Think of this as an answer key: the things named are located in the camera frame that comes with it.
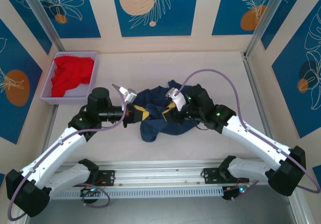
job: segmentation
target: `navy blue garment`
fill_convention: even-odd
[[[169,82],[168,88],[158,86],[152,90],[146,89],[137,94],[134,104],[149,111],[149,117],[140,124],[140,135],[146,142],[155,141],[159,132],[168,135],[181,135],[199,124],[199,121],[186,120],[179,125],[168,123],[164,120],[162,112],[171,103],[171,99],[166,98],[166,93],[172,87],[180,89],[181,85],[172,80]],[[189,87],[185,86],[182,90],[185,98]]]

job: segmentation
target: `plastic basket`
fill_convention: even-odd
[[[77,88],[67,90],[63,97],[51,97],[52,82],[51,78],[55,76],[57,68],[55,61],[52,62],[44,88],[42,89],[40,99],[49,104],[86,104],[87,97],[94,88],[97,71],[98,71],[98,53],[97,52],[57,52],[56,57],[61,56],[76,56],[76,57],[90,57],[93,59],[94,68],[92,70],[89,84],[80,84]]]

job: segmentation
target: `white table surface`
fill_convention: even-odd
[[[183,83],[192,72],[202,68],[213,68],[225,73],[239,93],[241,110],[247,123],[263,131],[262,122],[239,52],[184,52],[184,53],[128,53],[99,55],[99,70],[96,86],[110,91],[113,105],[121,100],[111,86],[135,89],[137,92],[159,85],[168,87],[174,79]],[[236,110],[234,92],[227,81],[215,73],[200,73],[189,85],[199,83],[207,90],[214,103],[224,104]],[[60,105],[52,130],[52,144],[67,127],[80,105]],[[228,155],[252,158],[256,155],[236,141],[219,135],[215,131],[200,131],[196,128],[180,136],[159,133],[152,143],[141,140],[140,123],[122,125],[106,132],[99,132],[73,153],[67,161],[83,158],[91,161],[155,161],[155,160],[200,160],[224,159]]]

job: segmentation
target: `white cable tray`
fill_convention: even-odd
[[[223,188],[221,186],[177,188],[106,188],[104,190],[109,194],[111,199],[223,196]],[[106,198],[107,196],[101,192],[97,192],[91,197],[86,197],[86,199]],[[56,195],[53,199],[81,199],[80,189],[66,190]]]

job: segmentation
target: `red cloth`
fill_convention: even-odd
[[[89,84],[94,60],[90,57],[62,56],[55,58],[57,69],[51,78],[51,97],[63,97],[66,90],[76,88],[80,83]]]

